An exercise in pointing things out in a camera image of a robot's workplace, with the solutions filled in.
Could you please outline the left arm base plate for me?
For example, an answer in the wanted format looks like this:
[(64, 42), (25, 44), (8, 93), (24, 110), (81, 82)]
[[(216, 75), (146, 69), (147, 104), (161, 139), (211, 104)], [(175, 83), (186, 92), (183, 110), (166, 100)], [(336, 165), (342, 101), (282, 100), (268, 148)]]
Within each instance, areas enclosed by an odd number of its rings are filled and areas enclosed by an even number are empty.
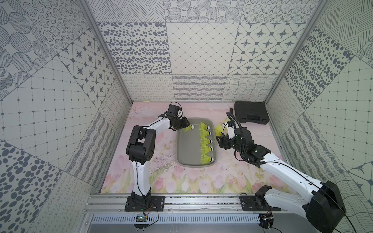
[(127, 198), (125, 212), (163, 212), (165, 196), (151, 196), (150, 198), (131, 195)]

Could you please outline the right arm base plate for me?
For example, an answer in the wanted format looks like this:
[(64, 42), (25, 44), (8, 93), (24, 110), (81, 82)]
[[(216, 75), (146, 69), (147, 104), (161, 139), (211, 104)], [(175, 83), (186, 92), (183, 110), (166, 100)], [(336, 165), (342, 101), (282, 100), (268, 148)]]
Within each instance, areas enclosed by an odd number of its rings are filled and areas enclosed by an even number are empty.
[(268, 203), (265, 201), (263, 197), (255, 196), (255, 195), (246, 195), (242, 193), (242, 195), (239, 196), (241, 207), (243, 211), (281, 211), (281, 208), (278, 207), (271, 207), (268, 205)]

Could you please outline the black plastic tool case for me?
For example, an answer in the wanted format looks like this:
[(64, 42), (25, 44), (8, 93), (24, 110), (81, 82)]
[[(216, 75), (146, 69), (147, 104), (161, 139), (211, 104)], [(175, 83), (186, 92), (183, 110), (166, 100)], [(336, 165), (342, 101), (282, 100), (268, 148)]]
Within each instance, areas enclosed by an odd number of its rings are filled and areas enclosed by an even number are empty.
[(266, 125), (270, 121), (265, 103), (236, 101), (234, 113), (240, 123), (250, 122)]

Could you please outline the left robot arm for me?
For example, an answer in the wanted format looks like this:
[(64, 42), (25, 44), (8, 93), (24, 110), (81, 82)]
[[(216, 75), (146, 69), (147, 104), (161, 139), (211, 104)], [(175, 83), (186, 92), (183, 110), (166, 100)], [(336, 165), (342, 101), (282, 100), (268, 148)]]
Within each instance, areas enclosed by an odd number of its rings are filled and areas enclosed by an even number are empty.
[(157, 120), (145, 126), (134, 126), (127, 144), (126, 154), (133, 166), (134, 189), (136, 198), (149, 200), (151, 186), (149, 182), (149, 161), (155, 152), (156, 137), (165, 130), (177, 131), (190, 126), (185, 116), (162, 114)]

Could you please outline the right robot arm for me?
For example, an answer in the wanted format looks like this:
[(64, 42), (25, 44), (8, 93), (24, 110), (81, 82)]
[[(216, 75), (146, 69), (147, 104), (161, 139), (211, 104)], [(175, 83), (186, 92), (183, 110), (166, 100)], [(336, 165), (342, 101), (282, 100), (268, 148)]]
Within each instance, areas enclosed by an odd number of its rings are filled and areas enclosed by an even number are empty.
[(222, 149), (239, 152), (241, 161), (271, 173), (296, 191), (289, 194), (265, 185), (256, 193), (259, 204), (266, 203), (297, 214), (321, 233), (332, 233), (346, 215), (340, 189), (331, 181), (322, 182), (287, 164), (269, 149), (254, 143), (247, 128), (225, 123), (216, 128)]

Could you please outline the aluminium mounting rail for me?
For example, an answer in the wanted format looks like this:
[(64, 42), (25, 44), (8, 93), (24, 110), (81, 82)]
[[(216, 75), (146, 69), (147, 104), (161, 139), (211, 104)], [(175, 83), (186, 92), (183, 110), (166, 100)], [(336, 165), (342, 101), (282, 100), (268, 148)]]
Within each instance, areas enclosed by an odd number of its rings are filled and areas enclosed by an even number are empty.
[[(165, 204), (161, 214), (178, 213), (235, 213), (243, 212), (240, 194), (208, 194), (187, 195), (172, 194), (165, 196)], [(84, 214), (118, 214), (125, 212), (125, 205), (129, 194), (91, 195), (83, 208)], [(273, 206), (281, 208), (284, 204)], [(248, 213), (266, 213), (265, 211), (248, 211)]]

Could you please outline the grey plastic storage box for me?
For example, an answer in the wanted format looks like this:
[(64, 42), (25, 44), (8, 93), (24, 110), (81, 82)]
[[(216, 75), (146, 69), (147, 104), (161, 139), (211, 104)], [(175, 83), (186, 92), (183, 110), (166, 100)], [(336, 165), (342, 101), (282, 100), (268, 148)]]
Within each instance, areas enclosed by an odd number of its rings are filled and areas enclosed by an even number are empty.
[[(215, 133), (213, 129), (212, 121), (207, 118), (189, 118), (190, 125), (194, 125), (194, 129), (184, 132), (181, 129), (177, 132), (177, 144), (176, 144), (176, 160), (179, 165), (189, 168), (203, 168), (212, 166), (217, 162), (216, 154), (216, 141)], [(206, 138), (211, 139), (213, 142), (207, 146), (212, 147), (214, 150), (209, 152), (207, 155), (214, 158), (214, 162), (202, 165), (200, 162), (201, 158), (201, 144), (200, 144), (200, 122), (210, 126), (211, 135)]]

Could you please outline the yellow shuttlecock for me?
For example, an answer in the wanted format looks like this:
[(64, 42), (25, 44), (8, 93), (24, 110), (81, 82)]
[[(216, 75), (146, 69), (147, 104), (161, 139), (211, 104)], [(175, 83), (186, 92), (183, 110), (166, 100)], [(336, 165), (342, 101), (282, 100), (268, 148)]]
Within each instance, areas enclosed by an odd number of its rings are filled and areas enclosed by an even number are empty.
[(200, 130), (200, 137), (207, 137), (211, 135), (211, 132), (210, 131), (207, 131), (207, 130)]
[(212, 147), (209, 147), (207, 145), (201, 146), (201, 154), (208, 154), (209, 152), (212, 152), (214, 149)]
[(199, 124), (199, 130), (206, 130), (206, 131), (209, 131), (210, 130), (210, 126), (206, 125), (205, 123), (203, 122), (200, 122)]
[(194, 128), (195, 128), (194, 125), (189, 125), (188, 127), (184, 128), (184, 132), (190, 131)]
[(200, 138), (200, 144), (202, 145), (202, 146), (207, 146), (207, 145), (209, 145), (209, 144), (211, 144), (213, 141), (211, 140), (211, 139), (208, 139), (208, 138), (206, 138), (206, 137), (201, 137)]
[(214, 131), (215, 131), (215, 135), (216, 136), (222, 136), (222, 135), (228, 135), (229, 133), (228, 133), (228, 122), (229, 122), (230, 120), (229, 119), (227, 119), (225, 122), (223, 122), (223, 123), (220, 123), (219, 125), (217, 125), (216, 127), (215, 127), (215, 129), (214, 129)]
[(202, 165), (205, 165), (205, 164), (214, 162), (214, 158), (210, 157), (206, 154), (202, 154), (201, 158), (200, 158), (200, 162), (201, 162)]

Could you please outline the green circuit board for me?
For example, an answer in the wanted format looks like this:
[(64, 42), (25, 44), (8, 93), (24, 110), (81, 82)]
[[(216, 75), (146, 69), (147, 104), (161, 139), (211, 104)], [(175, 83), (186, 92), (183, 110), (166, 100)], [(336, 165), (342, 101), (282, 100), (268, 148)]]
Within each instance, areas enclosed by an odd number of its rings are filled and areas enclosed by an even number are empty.
[(137, 215), (136, 222), (148, 222), (148, 217), (144, 215)]

